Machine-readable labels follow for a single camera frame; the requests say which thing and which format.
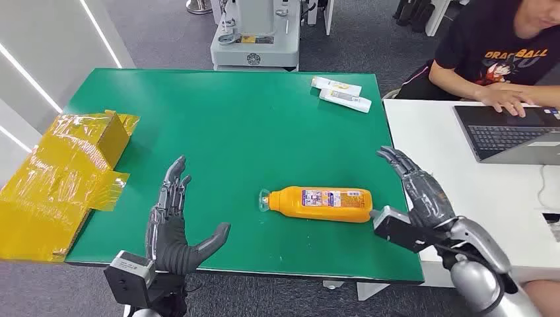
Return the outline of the person's right hand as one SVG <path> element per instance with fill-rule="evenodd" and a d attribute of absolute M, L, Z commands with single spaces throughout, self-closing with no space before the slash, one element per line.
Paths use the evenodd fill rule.
<path fill-rule="evenodd" d="M 534 105 L 533 100 L 524 92 L 505 89 L 498 83 L 481 87 L 473 93 L 476 101 L 491 106 L 497 112 L 507 111 L 513 116 L 524 118 L 523 104 Z"/>

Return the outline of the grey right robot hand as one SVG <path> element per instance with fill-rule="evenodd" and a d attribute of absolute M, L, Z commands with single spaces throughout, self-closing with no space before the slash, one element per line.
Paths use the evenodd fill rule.
<path fill-rule="evenodd" d="M 452 205 L 440 184 L 402 151 L 382 146 L 377 155 L 384 158 L 401 178 L 412 202 L 408 212 L 415 227 L 449 231 L 456 218 Z"/>

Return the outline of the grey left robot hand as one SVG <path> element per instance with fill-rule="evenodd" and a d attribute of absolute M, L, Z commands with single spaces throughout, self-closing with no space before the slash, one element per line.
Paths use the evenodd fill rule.
<path fill-rule="evenodd" d="M 166 171 L 145 237 L 147 258 L 154 261 L 157 270 L 176 275 L 195 271 L 226 243 L 231 228 L 230 223 L 220 223 L 210 237 L 196 245 L 188 244 L 184 206 L 191 176 L 182 177 L 185 169 L 186 158 L 181 155 Z"/>

